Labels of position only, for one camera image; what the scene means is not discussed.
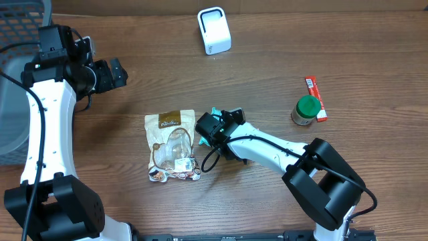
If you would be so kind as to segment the teal snack packet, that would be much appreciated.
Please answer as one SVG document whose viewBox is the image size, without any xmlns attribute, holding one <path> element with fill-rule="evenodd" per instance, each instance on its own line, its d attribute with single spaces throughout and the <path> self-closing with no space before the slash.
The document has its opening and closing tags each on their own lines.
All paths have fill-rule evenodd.
<svg viewBox="0 0 428 241">
<path fill-rule="evenodd" d="M 213 107 L 211 109 L 211 114 L 221 115 L 221 111 L 217 110 L 215 107 Z M 199 145 L 206 145 L 206 146 L 209 147 L 209 142 L 207 141 L 206 138 L 201 137 L 200 140 L 199 140 Z"/>
</svg>

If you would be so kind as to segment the beige dried food bag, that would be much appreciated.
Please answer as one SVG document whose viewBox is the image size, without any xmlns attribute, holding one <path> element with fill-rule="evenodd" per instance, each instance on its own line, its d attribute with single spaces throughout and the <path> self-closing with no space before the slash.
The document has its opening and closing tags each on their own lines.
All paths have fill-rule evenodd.
<svg viewBox="0 0 428 241">
<path fill-rule="evenodd" d="M 150 149 L 148 178 L 166 182 L 170 178 L 197 181 L 201 170 L 193 153 L 195 111 L 174 110 L 144 117 Z"/>
</svg>

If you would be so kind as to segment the green lid jar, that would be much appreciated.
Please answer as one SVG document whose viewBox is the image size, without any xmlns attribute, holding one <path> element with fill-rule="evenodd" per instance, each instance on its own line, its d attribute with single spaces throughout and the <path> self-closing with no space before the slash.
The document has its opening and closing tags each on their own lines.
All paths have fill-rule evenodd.
<svg viewBox="0 0 428 241">
<path fill-rule="evenodd" d="M 297 125 L 306 126 L 316 118 L 320 110 L 320 101 L 314 96 L 306 95 L 295 105 L 291 118 Z"/>
</svg>

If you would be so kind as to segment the red stick snack packet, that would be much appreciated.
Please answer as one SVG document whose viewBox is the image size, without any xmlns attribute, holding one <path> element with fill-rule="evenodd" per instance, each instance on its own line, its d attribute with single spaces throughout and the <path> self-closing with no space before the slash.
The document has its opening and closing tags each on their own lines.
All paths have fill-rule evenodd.
<svg viewBox="0 0 428 241">
<path fill-rule="evenodd" d="M 328 115 L 326 113 L 324 102 L 322 100 L 322 97 L 321 97 L 319 89 L 318 89 L 316 77 L 315 76 L 306 76 L 304 79 L 305 79 L 306 85 L 308 87 L 309 95 L 317 98 L 320 102 L 320 112 L 316 116 L 317 122 L 320 123 L 320 122 L 327 121 Z"/>
</svg>

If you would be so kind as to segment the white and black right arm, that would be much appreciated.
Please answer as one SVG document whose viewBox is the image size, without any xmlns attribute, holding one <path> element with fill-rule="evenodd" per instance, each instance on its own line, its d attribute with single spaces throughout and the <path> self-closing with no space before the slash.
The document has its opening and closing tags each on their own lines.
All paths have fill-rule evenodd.
<svg viewBox="0 0 428 241">
<path fill-rule="evenodd" d="M 313 240 L 347 240 L 350 217 L 364 181 L 328 142 L 294 143 L 269 135 L 246 121 L 241 108 L 206 112 L 195 130 L 226 159 L 255 161 L 276 173 L 316 224 Z"/>
</svg>

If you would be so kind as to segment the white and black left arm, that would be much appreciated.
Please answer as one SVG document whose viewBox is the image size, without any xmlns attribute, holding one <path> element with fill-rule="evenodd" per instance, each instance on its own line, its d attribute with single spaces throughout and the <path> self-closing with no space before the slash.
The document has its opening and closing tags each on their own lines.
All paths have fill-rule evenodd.
<svg viewBox="0 0 428 241">
<path fill-rule="evenodd" d="M 106 215 L 73 158 L 76 103 L 125 86 L 126 70 L 117 59 L 94 61 L 92 40 L 66 25 L 38 34 L 39 52 L 16 81 L 29 102 L 29 147 L 19 186 L 5 191 L 5 208 L 23 240 L 137 240 L 131 224 Z"/>
</svg>

